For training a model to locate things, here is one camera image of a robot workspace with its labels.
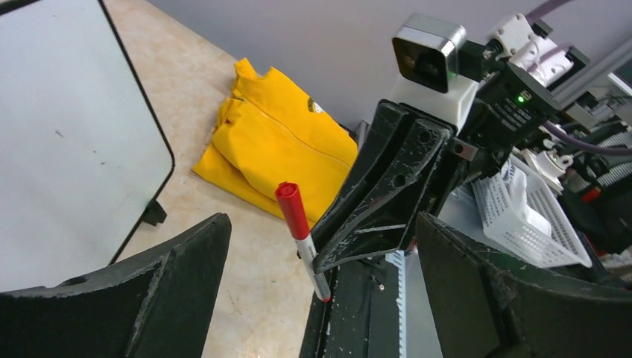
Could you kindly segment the white whiteboard black frame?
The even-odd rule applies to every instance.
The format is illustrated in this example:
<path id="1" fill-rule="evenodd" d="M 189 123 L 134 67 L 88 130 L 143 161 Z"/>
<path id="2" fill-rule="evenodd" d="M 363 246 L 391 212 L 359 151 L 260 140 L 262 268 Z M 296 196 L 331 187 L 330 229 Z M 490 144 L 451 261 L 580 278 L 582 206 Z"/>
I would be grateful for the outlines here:
<path id="1" fill-rule="evenodd" d="M 174 155 L 103 1 L 1 3 L 1 290 L 121 252 Z"/>

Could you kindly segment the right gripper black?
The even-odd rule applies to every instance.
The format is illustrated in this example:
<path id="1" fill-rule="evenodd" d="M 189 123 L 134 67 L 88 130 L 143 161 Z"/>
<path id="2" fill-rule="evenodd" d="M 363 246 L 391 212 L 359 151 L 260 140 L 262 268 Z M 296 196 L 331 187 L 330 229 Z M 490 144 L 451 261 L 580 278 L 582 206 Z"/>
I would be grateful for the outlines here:
<path id="1" fill-rule="evenodd" d="M 460 132 L 445 119 L 382 99 L 338 196 L 312 228 L 315 272 L 386 254 L 411 239 L 414 214 L 437 216 L 455 187 L 500 170 L 514 131 L 511 95 L 478 94 Z"/>

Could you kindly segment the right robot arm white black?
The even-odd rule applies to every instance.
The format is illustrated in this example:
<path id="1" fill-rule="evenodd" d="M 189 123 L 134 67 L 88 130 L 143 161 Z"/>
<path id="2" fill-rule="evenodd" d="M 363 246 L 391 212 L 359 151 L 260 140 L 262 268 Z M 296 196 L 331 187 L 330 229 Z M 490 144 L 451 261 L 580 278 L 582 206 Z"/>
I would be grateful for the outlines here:
<path id="1" fill-rule="evenodd" d="M 317 273 L 405 250 L 420 213 L 437 216 L 453 189 L 498 173 L 561 111 L 554 89 L 588 60 L 573 45 L 542 50 L 549 33 L 521 13 L 483 44 L 442 19 L 415 13 L 404 22 L 392 39 L 399 77 L 313 228 Z"/>

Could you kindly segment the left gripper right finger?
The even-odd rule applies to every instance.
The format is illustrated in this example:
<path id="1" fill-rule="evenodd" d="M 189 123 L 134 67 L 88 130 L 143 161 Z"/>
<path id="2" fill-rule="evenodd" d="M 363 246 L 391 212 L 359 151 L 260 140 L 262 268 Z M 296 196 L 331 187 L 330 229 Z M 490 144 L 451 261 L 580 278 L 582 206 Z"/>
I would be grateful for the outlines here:
<path id="1" fill-rule="evenodd" d="M 420 213 L 416 237 L 445 357 L 629 357 L 631 292 L 525 263 Z"/>

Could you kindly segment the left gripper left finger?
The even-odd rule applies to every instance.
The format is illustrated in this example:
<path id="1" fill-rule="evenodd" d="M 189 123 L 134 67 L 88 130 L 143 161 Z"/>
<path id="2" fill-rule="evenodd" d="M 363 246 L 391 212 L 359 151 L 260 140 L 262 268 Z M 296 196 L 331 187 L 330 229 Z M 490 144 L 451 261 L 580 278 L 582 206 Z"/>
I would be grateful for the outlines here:
<path id="1" fill-rule="evenodd" d="M 176 237 L 55 287 L 1 294 L 3 357 L 200 357 L 232 225 Z"/>

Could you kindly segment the red white marker pen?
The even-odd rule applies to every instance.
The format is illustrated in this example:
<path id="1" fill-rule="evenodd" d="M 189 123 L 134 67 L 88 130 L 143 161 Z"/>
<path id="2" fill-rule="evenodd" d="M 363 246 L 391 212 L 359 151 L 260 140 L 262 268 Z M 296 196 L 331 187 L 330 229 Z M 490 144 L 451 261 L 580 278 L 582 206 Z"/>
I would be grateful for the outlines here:
<path id="1" fill-rule="evenodd" d="M 275 196 L 316 296 L 322 302 L 330 301 L 332 296 L 328 281 L 323 273 L 317 274 L 313 267 L 317 251 L 306 219 L 299 186 L 289 182 L 280 183 L 275 190 Z"/>

